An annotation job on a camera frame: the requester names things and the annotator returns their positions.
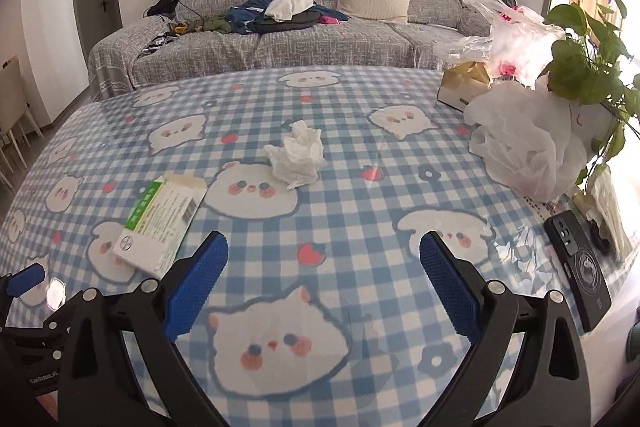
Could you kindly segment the pile of clothes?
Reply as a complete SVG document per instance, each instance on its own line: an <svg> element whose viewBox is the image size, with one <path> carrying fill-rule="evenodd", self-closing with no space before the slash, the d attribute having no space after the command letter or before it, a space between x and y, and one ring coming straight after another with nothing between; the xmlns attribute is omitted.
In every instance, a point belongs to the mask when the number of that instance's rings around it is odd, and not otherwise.
<svg viewBox="0 0 640 427"><path fill-rule="evenodd" d="M273 32L336 25L347 22L343 12L326 8L314 0L247 0L221 15L202 19L198 29L221 34L265 35Z"/></svg>

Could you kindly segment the beige dining chair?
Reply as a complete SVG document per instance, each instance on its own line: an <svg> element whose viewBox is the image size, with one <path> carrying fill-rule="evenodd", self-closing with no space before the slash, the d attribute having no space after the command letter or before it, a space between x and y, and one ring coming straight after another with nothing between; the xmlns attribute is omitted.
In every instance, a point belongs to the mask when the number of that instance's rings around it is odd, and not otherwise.
<svg viewBox="0 0 640 427"><path fill-rule="evenodd" d="M43 134L30 110L26 84L21 74L20 61L16 55L1 67L0 89L1 139L9 138L18 159L27 169L26 160L18 146L13 129L18 126L21 131L24 131L21 120L26 117L40 139L43 139Z"/></svg>

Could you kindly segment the grey covered sofa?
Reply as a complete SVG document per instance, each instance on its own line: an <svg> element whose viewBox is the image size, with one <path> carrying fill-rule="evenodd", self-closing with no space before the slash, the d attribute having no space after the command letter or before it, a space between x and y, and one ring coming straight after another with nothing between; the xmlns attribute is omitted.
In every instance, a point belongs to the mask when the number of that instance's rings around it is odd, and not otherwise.
<svg viewBox="0 0 640 427"><path fill-rule="evenodd" d="M295 66L435 69L436 44L486 37L463 0L409 0L398 20L364 16L345 0L179 0L99 41L88 56L93 100L158 84Z"/></svg>

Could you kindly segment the white tissue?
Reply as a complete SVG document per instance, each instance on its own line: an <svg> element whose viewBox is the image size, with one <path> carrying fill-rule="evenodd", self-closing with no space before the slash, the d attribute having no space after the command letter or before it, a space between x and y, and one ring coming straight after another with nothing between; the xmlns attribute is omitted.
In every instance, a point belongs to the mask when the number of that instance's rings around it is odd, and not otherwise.
<svg viewBox="0 0 640 427"><path fill-rule="evenodd" d="M291 132L285 135L280 146L264 146L272 175L284 182L288 191L313 184L319 179L319 172L328 165L321 133L320 129L299 120L293 122Z"/></svg>

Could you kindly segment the green potted plant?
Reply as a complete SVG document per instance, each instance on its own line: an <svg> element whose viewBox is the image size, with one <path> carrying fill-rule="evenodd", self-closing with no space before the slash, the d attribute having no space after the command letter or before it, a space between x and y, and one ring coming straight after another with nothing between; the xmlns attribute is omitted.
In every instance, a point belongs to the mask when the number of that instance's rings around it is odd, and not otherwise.
<svg viewBox="0 0 640 427"><path fill-rule="evenodd" d="M623 0L613 0L616 8L597 6L591 16L579 4L555 5L544 17L546 25L556 26L564 36L551 45L552 60L541 74L548 78L548 90L581 106L599 105L613 117L602 138L590 142L594 157L579 171L576 185L597 176L626 144L625 132L639 130L631 124L639 117L639 78L631 83L620 79L620 59L632 59L620 38L620 28L608 17L617 13L626 18Z"/></svg>

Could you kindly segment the black smartphone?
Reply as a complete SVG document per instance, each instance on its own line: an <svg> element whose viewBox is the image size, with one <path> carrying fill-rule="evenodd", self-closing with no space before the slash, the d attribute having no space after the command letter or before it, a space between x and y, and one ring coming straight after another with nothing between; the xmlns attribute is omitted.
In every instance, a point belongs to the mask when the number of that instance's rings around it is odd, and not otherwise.
<svg viewBox="0 0 640 427"><path fill-rule="evenodd" d="M572 210L548 218L544 231L570 284L582 329L591 332L611 308L611 296L589 239Z"/></svg>

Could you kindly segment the white plastic bag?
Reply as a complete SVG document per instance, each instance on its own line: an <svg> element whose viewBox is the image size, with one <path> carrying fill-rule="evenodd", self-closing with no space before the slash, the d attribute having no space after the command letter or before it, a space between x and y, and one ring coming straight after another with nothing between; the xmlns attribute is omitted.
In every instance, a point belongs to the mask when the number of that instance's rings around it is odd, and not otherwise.
<svg viewBox="0 0 640 427"><path fill-rule="evenodd" d="M572 131L570 101L548 89L499 81L465 107L474 127L469 151L485 161L489 178L535 202L554 202L587 164L582 140Z"/></svg>

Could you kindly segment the white barcode medicine box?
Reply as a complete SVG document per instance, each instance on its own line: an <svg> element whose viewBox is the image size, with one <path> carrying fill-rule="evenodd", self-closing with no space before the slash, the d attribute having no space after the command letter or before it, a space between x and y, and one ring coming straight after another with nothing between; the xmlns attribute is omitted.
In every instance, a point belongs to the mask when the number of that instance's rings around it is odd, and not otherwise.
<svg viewBox="0 0 640 427"><path fill-rule="evenodd" d="M192 174L168 172L153 180L130 212L114 255L161 279L175 262L206 192L206 182Z"/></svg>

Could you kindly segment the pink printed plastic bag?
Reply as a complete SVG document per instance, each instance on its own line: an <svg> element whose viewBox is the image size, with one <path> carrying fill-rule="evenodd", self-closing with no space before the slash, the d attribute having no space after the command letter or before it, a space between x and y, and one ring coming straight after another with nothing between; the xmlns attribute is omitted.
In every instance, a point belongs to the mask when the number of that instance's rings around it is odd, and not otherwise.
<svg viewBox="0 0 640 427"><path fill-rule="evenodd" d="M535 11L513 9L501 0L462 0L490 23L486 37L469 36L434 45L434 53L444 63L457 65L480 62L491 78L512 77L532 87L544 66L552 60L551 47L562 39L562 28L547 25Z"/></svg>

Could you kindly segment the black bag on sofa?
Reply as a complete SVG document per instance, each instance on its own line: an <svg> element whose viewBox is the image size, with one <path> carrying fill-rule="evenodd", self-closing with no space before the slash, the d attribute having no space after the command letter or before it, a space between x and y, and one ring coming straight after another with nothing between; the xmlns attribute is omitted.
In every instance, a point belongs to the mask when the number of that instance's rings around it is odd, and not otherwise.
<svg viewBox="0 0 640 427"><path fill-rule="evenodd" d="M180 0L158 0L144 12L144 16L149 17L160 15L174 18L179 1Z"/></svg>

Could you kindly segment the blue checkered tablecloth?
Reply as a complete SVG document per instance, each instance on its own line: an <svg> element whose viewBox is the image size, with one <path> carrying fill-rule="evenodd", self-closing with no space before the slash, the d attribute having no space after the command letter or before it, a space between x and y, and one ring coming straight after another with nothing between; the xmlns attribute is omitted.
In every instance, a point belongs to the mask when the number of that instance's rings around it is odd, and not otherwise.
<svg viewBox="0 0 640 427"><path fill-rule="evenodd" d="M420 69L265 69L201 77L87 105L58 130L1 227L1 269L38 262L14 301L36 327L77 291L132 291L143 273L113 246L150 183L202 178L208 195L180 247L211 231L229 260L178 347L235 426L413 426L469 343L418 258L437 231L519 294L568 284L547 210L487 176L462 115ZM320 129L328 165L288 191L264 146L293 122Z"/></svg>

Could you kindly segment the tan tissue box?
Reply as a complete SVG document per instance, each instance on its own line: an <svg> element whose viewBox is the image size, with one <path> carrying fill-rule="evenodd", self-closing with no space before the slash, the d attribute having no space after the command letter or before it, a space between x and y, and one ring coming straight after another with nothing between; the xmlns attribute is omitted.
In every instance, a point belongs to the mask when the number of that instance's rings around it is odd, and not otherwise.
<svg viewBox="0 0 640 427"><path fill-rule="evenodd" d="M458 64L444 70L437 101L463 112L474 98L489 90L491 83L483 63Z"/></svg>

